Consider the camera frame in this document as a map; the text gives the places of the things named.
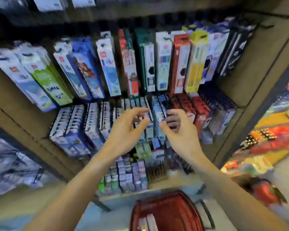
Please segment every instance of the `basket handle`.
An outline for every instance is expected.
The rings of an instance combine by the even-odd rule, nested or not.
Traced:
[[[209,218],[210,224],[211,224],[210,228],[205,227],[205,229],[215,229],[215,224],[214,224],[213,218],[212,218],[211,213],[208,210],[206,204],[202,200],[198,200],[195,204],[197,204],[197,203],[200,203],[202,205],[204,211],[206,212],[206,215]]]

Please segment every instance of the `person's right hand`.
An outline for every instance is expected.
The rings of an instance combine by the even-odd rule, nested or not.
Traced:
[[[187,117],[185,111],[183,109],[169,109],[167,114],[171,116],[168,116],[166,121],[172,122],[167,125],[163,121],[159,126],[166,134],[173,150],[190,164],[193,159],[203,157],[204,154],[200,147],[197,128]]]

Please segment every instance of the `red shopping basket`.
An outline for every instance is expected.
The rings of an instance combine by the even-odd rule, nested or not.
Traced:
[[[199,201],[208,215],[211,228],[215,229],[212,216],[203,201]],[[182,191],[137,201],[129,230],[138,231],[139,219],[153,214],[158,231],[204,231],[202,219],[190,198]]]

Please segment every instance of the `forearm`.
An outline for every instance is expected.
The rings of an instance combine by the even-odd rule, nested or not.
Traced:
[[[204,155],[192,160],[201,179],[238,230],[285,231],[287,224],[218,170]]]
[[[89,202],[93,200],[102,176],[114,161],[108,155],[98,153],[62,189],[58,199],[52,201],[26,226],[25,231],[74,230]]]

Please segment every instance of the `hand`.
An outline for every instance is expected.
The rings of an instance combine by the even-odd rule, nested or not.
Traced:
[[[127,109],[112,125],[111,132],[101,151],[110,152],[113,159],[129,152],[137,144],[141,133],[150,122],[150,118],[144,118],[142,121],[138,118],[144,117],[147,112],[149,112],[148,108]],[[137,128],[132,129],[131,126],[134,122],[139,122],[139,124]]]
[[[203,157],[204,154],[198,139],[197,128],[187,117],[183,109],[169,109],[166,117],[166,122],[161,122],[160,128],[166,134],[175,150],[182,158],[190,164],[195,158]]]

